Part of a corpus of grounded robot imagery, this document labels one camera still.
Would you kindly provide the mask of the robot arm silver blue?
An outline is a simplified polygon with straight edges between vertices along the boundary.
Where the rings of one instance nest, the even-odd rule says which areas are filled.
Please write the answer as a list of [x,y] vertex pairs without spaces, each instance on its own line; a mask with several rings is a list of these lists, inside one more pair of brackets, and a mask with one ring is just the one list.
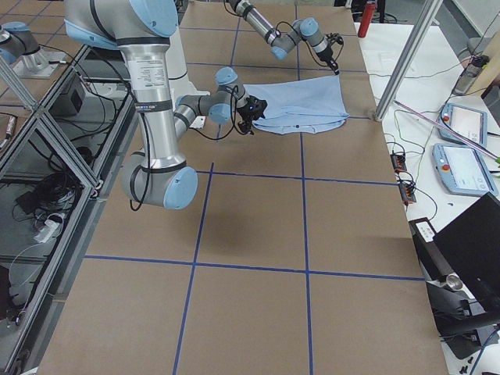
[[266,101],[249,95],[230,67],[217,72],[215,94],[172,98],[166,53],[178,27],[173,1],[67,1],[65,7],[67,35],[91,47],[120,50],[130,74],[144,147],[123,168],[127,196],[165,209],[187,207],[198,176],[178,148],[180,137],[199,116],[224,124],[238,113],[249,130],[263,117]]
[[313,17],[295,20],[293,23],[280,21],[273,25],[250,1],[224,1],[225,9],[242,18],[271,47],[271,52],[278,60],[287,57],[301,41],[304,41],[312,55],[319,60],[319,66],[327,66],[335,75],[339,67],[332,45],[337,34],[324,34]]

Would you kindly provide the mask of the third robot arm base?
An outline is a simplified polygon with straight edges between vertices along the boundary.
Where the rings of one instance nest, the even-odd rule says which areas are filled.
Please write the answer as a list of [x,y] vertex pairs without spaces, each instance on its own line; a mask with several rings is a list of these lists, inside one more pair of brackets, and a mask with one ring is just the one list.
[[58,66],[68,63],[65,52],[44,50],[20,21],[1,25],[1,57],[22,78],[49,78]]

